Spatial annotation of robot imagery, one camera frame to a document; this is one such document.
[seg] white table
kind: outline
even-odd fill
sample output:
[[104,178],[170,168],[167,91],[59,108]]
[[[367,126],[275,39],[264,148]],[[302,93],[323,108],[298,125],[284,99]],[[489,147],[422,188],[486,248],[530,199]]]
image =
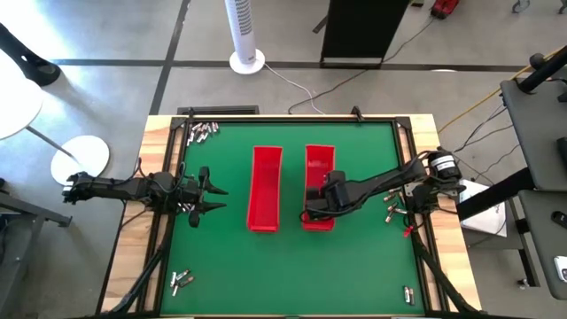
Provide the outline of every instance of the white table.
[[62,146],[30,126],[42,109],[44,93],[34,82],[25,78],[0,81],[0,140],[22,129],[34,133],[58,151],[51,161],[51,175],[60,184],[78,172],[99,176],[105,170],[110,150],[96,136],[78,136]]

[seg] green mat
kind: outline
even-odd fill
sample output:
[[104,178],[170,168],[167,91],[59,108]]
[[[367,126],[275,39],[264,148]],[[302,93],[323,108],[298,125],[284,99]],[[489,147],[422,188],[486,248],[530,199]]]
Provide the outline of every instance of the green mat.
[[[383,196],[336,220],[327,233],[306,232],[299,213],[305,187],[306,144],[335,145],[336,169],[366,179],[397,166],[389,123],[222,123],[221,133],[192,144],[191,174],[211,168],[211,181],[228,196],[206,195],[228,206],[189,227],[175,221],[163,315],[381,315],[423,314],[412,243],[401,216],[384,223]],[[280,228],[252,233],[246,212],[255,145],[283,147]],[[172,297],[172,271],[190,268],[193,283]],[[414,288],[414,306],[403,285]]]

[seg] white cable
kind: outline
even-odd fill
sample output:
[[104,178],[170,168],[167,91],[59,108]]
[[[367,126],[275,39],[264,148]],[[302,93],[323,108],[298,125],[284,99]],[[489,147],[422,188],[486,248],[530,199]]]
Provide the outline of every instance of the white cable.
[[311,95],[311,92],[308,89],[302,87],[301,85],[297,84],[296,82],[292,82],[292,81],[286,79],[283,75],[279,74],[278,72],[274,71],[274,69],[269,67],[268,64],[265,64],[264,66],[266,66],[268,68],[268,70],[272,71],[275,75],[279,76],[282,80],[284,80],[284,81],[288,82],[289,84],[307,92],[307,94],[309,95],[309,101],[311,102],[311,107],[313,107],[313,109],[316,110],[319,114],[324,114],[323,111],[321,111],[321,110],[319,110],[318,108],[315,107],[315,104],[313,103],[313,95]]

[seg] gray floor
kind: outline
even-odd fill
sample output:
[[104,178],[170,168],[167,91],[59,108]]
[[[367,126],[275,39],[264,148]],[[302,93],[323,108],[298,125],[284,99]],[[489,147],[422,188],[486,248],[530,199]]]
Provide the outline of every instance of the gray floor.
[[[258,47],[269,61],[318,61],[322,32],[311,29],[325,15],[329,0],[252,0]],[[525,12],[510,13],[513,0],[461,1],[454,15],[435,21],[390,63],[524,65],[537,52],[567,43],[567,16],[557,16],[558,0],[534,1]],[[3,1],[2,21],[21,41],[46,58],[164,59],[182,0]],[[387,56],[428,19],[423,9],[408,8]],[[222,0],[191,0],[184,21],[178,60],[226,60],[232,53]],[[5,76],[17,69],[0,52]],[[35,128],[64,143],[80,134],[102,137],[111,148],[104,176],[125,177],[136,161],[145,119],[161,67],[64,66],[64,76],[44,88],[43,109]],[[329,89],[356,70],[279,69],[314,93]],[[326,113],[433,113],[438,125],[450,120],[493,90],[506,73],[369,71],[315,101]],[[305,92],[262,71],[250,77],[226,68],[171,70],[159,109],[173,114],[191,105],[259,105],[262,113],[285,113]],[[494,97],[444,132],[449,150],[501,103]],[[297,113],[312,113],[309,105]],[[486,125],[488,132],[509,124],[507,114]],[[485,169],[516,145],[512,130],[462,152],[473,167]],[[47,226],[25,283],[16,317],[81,316],[94,311],[105,275],[121,204],[92,199],[77,206],[61,203],[61,188],[50,176],[55,153],[26,131],[0,141],[0,176],[16,196],[74,217],[69,230]],[[487,175],[498,181],[524,166],[517,150]],[[466,167],[463,173],[474,176]],[[517,254],[471,250],[470,261],[483,309],[497,315],[560,318],[567,303],[553,300],[547,287],[520,291],[524,276]]]

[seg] small metal part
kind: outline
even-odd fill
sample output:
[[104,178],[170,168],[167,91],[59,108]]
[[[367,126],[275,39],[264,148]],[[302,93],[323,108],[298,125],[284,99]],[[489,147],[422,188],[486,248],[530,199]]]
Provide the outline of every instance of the small metal part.
[[189,273],[190,273],[190,270],[185,269],[181,274],[179,274],[179,275],[177,275],[177,276],[175,277],[175,281],[177,282],[177,281],[182,280],[182,279],[183,279],[185,276],[187,276],[187,274],[189,274]]
[[411,306],[416,305],[416,300],[414,300],[414,288],[409,288],[409,304]]
[[395,202],[388,206],[388,213],[393,213],[394,209],[398,207],[398,202]]
[[411,303],[411,297],[409,296],[409,288],[407,286],[404,286],[404,301],[406,301],[407,304]]
[[390,194],[390,195],[384,197],[384,202],[390,201],[390,200],[396,198],[397,196],[398,195],[396,193]]
[[388,215],[386,216],[385,222],[388,223],[392,220],[392,216],[393,216],[393,211],[388,212]]
[[169,287],[173,288],[175,286],[175,277],[177,276],[176,272],[171,273],[171,283],[169,283]]
[[190,282],[192,282],[195,279],[194,276],[189,276],[187,277],[187,279],[185,279],[185,281],[183,281],[182,283],[179,283],[179,287],[183,288],[184,286],[188,285]]

